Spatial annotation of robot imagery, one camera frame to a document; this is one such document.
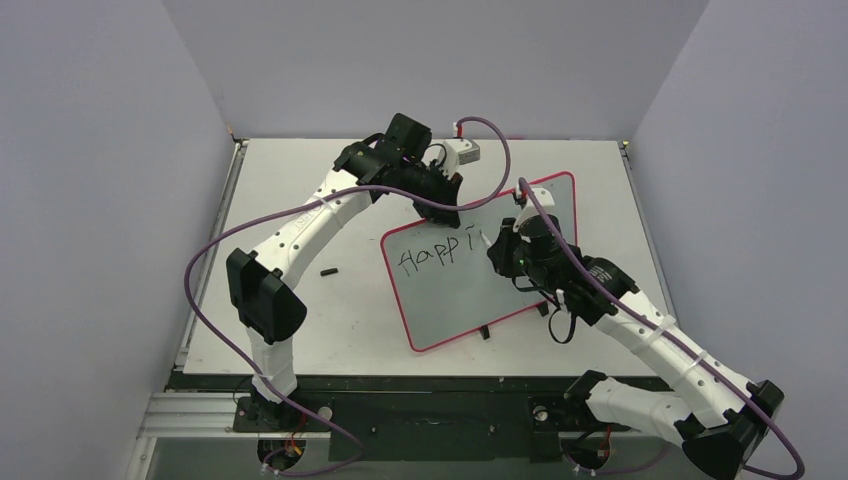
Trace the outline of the pink-framed whiteboard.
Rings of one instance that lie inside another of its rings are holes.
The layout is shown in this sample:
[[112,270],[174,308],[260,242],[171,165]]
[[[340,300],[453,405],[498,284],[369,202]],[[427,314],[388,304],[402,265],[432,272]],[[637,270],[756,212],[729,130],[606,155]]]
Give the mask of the pink-framed whiteboard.
[[498,275],[479,232],[493,243],[503,219],[521,212],[506,190],[460,213],[458,229],[424,220],[388,231],[380,248],[408,344],[425,352],[542,303]]

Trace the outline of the black whiteboard marker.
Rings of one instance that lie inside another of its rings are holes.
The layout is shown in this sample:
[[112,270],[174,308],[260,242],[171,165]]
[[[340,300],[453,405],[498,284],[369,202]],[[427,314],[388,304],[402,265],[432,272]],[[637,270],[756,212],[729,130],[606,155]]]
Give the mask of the black whiteboard marker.
[[482,231],[480,231],[480,232],[479,232],[479,235],[480,235],[481,240],[483,241],[483,244],[485,245],[485,247],[486,247],[487,249],[488,249],[488,248],[491,248],[492,243],[491,243],[491,241],[488,239],[488,237],[487,237],[487,236],[486,236],[486,235],[485,235]]

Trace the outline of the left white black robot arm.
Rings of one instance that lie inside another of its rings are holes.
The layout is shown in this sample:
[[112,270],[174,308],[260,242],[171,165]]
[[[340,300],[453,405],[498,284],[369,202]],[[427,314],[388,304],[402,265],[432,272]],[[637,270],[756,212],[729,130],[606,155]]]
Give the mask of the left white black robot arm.
[[233,250],[226,260],[229,295],[250,341],[251,358],[260,374],[253,377],[249,411],[275,430],[296,425],[298,402],[293,368],[293,336],[307,315],[294,290],[311,262],[356,215],[382,196],[382,191],[341,192],[375,185],[418,196],[418,214],[436,224],[456,228],[454,211],[462,177],[460,165],[479,159],[476,144],[453,138],[438,146],[435,158],[425,152],[432,141],[428,127],[396,114],[384,133],[346,146],[309,200],[267,240],[245,252]]

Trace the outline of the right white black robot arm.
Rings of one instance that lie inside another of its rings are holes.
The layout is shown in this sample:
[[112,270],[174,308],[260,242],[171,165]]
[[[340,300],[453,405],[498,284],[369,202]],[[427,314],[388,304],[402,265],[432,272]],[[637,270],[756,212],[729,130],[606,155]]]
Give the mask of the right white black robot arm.
[[589,370],[568,390],[566,418],[578,427],[615,423],[682,449],[713,479],[733,479],[769,431],[785,394],[754,382],[707,353],[662,314],[613,262],[565,252],[539,216],[501,222],[487,256],[510,280],[525,277],[574,320],[615,339],[669,387],[653,392]]

